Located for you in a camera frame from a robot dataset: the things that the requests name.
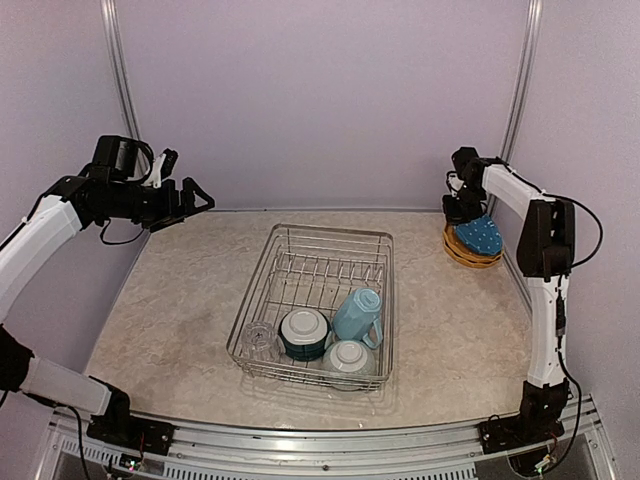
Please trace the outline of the yellow speckled plate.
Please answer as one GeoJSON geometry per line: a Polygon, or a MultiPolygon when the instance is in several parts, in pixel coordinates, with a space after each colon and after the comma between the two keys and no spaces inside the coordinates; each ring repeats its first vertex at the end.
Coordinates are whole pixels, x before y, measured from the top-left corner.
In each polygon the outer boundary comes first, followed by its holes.
{"type": "Polygon", "coordinates": [[[502,254],[496,256],[478,256],[475,254],[461,255],[453,250],[449,245],[444,245],[444,251],[457,263],[474,269],[486,269],[497,265],[502,259],[502,254]]]}
{"type": "Polygon", "coordinates": [[[496,255],[478,254],[467,248],[456,236],[454,228],[446,224],[443,233],[443,248],[457,263],[474,269],[486,269],[495,266],[502,259],[503,252],[496,255]]]}

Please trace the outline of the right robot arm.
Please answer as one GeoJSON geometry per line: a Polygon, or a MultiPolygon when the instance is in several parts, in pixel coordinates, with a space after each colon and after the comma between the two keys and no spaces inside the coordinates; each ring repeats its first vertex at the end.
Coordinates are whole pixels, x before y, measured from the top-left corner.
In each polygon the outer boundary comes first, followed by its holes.
{"type": "Polygon", "coordinates": [[[489,221],[484,201],[493,196],[523,221],[516,249],[532,310],[532,353],[517,414],[492,416],[478,426],[482,448],[494,453],[563,435],[560,417],[576,381],[566,368],[566,300],[575,258],[575,210],[580,202],[550,194],[517,174],[498,157],[484,158],[473,147],[452,156],[445,218],[469,249],[485,243],[480,228],[489,221]]]}

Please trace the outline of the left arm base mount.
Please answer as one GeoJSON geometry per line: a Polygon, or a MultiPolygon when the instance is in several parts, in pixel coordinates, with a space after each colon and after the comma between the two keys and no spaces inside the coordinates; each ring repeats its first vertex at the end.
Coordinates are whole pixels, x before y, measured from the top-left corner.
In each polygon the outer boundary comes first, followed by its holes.
{"type": "Polygon", "coordinates": [[[112,397],[103,415],[92,415],[87,436],[139,453],[167,456],[176,427],[168,422],[134,416],[127,398],[112,397]]]}

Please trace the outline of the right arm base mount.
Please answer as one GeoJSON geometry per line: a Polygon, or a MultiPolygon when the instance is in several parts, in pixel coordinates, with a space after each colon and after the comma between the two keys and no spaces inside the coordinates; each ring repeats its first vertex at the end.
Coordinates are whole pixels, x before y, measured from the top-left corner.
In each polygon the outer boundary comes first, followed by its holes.
{"type": "Polygon", "coordinates": [[[484,454],[492,454],[552,440],[565,433],[561,411],[541,415],[492,415],[477,426],[484,454]]]}

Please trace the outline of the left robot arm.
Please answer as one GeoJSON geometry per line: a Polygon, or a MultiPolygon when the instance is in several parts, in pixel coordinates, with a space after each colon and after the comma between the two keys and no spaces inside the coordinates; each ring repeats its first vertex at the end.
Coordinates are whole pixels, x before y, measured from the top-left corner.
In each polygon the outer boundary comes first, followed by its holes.
{"type": "MultiPolygon", "coordinates": [[[[177,159],[171,149],[155,155],[143,141],[101,136],[91,162],[41,194],[2,242],[1,315],[8,315],[45,263],[89,226],[124,219],[155,233],[213,208],[214,199],[194,179],[171,179],[177,159]]],[[[113,405],[115,388],[36,356],[7,330],[1,332],[1,388],[101,416],[102,430],[121,445],[140,434],[137,418],[113,405]]]]}

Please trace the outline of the clear drinking glass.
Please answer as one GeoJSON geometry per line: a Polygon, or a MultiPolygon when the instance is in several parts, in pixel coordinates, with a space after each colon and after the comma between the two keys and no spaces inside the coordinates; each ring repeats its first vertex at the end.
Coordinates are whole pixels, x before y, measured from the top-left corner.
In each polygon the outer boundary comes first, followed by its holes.
{"type": "Polygon", "coordinates": [[[274,327],[265,322],[252,322],[243,327],[241,343],[244,354],[251,360],[277,362],[282,343],[274,327]]]}

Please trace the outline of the light blue faceted mug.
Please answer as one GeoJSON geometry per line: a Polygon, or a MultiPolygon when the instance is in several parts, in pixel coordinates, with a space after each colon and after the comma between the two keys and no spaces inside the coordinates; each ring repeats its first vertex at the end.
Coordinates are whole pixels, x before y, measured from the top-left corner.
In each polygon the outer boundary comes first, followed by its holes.
{"type": "Polygon", "coordinates": [[[332,328],[339,340],[363,342],[377,349],[382,340],[382,300],[370,288],[358,288],[342,303],[332,320],[332,328]]]}

